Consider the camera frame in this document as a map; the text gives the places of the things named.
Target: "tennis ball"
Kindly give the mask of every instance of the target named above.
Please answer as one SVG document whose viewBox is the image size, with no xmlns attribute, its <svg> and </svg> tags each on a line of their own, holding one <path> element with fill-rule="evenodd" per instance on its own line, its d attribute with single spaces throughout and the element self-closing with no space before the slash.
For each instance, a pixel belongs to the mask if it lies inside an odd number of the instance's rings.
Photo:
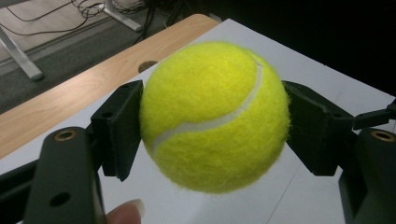
<svg viewBox="0 0 396 224">
<path fill-rule="evenodd" d="M 226 42 L 190 45 L 162 61 L 142 95 L 140 128 L 160 170 L 182 188 L 241 189 L 278 158 L 288 96 L 260 56 Z"/>
</svg>

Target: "gray floor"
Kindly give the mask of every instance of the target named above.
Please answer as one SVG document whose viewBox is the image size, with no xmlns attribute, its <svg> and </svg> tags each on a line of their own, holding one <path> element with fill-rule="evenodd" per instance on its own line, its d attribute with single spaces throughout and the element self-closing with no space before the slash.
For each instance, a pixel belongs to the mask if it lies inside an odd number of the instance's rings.
<svg viewBox="0 0 396 224">
<path fill-rule="evenodd" d="M 144 10 L 129 17 L 144 24 L 146 15 Z M 156 11 L 148 36 L 164 29 L 166 20 L 167 16 Z M 0 62 L 0 114 L 131 47 L 140 35 L 118 21 L 105 18 L 31 49 L 27 55 L 45 76 L 38 82 L 30 80 L 13 60 Z"/>
</svg>

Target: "black metal part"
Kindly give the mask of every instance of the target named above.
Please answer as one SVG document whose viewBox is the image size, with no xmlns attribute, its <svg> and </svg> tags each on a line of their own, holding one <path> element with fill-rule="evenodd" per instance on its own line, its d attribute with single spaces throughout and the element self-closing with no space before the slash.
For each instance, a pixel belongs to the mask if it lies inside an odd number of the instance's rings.
<svg viewBox="0 0 396 224">
<path fill-rule="evenodd" d="M 288 81 L 284 85 L 291 100 L 288 145 L 314 175 L 334 175 L 353 117 L 306 86 Z"/>
<path fill-rule="evenodd" d="M 98 184 L 85 130 L 51 133 L 41 150 L 23 223 L 106 223 Z"/>
<path fill-rule="evenodd" d="M 105 149 L 105 175 L 126 179 L 141 141 L 139 125 L 141 80 L 127 83 L 92 115 L 92 131 L 97 144 Z"/>
<path fill-rule="evenodd" d="M 354 150 L 360 171 L 339 181 L 346 223 L 396 223 L 396 134 L 363 129 Z"/>
<path fill-rule="evenodd" d="M 353 124 L 353 130 L 386 124 L 389 123 L 390 119 L 396 119 L 396 100 L 388 105 L 386 109 L 376 110 L 356 116 Z"/>
<path fill-rule="evenodd" d="M 22 220 L 37 161 L 0 176 L 0 223 Z"/>
</svg>

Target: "wooden tabletop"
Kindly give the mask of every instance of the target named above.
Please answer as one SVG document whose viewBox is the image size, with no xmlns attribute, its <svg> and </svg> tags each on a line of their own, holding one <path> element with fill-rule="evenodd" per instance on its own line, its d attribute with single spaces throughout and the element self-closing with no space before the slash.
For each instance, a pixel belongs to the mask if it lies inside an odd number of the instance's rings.
<svg viewBox="0 0 396 224">
<path fill-rule="evenodd" d="M 192 15 L 0 115 L 0 159 L 138 75 L 141 63 L 164 59 L 218 24 Z"/>
</svg>

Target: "fingernail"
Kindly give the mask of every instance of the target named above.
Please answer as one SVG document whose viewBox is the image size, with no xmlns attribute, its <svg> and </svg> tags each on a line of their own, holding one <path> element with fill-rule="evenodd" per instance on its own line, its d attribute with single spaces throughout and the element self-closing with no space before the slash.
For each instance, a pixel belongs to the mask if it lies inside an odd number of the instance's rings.
<svg viewBox="0 0 396 224">
<path fill-rule="evenodd" d="M 142 200 L 135 199 L 135 200 L 129 201 L 128 203 L 133 204 L 137 208 L 137 211 L 139 212 L 140 217 L 143 217 L 145 215 L 146 209 L 145 209 L 145 205 L 143 204 Z"/>
</svg>

